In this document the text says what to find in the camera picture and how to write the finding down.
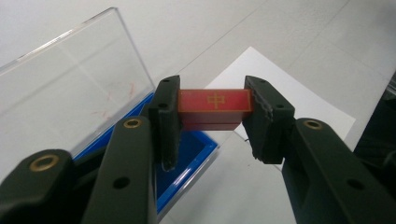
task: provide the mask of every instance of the red rectangular object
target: red rectangular object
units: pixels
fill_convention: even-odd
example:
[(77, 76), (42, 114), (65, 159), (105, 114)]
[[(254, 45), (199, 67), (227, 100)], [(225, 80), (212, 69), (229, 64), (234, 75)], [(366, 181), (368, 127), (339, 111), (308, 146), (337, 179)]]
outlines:
[(251, 112), (251, 90), (178, 92), (178, 113), (188, 130), (233, 130)]

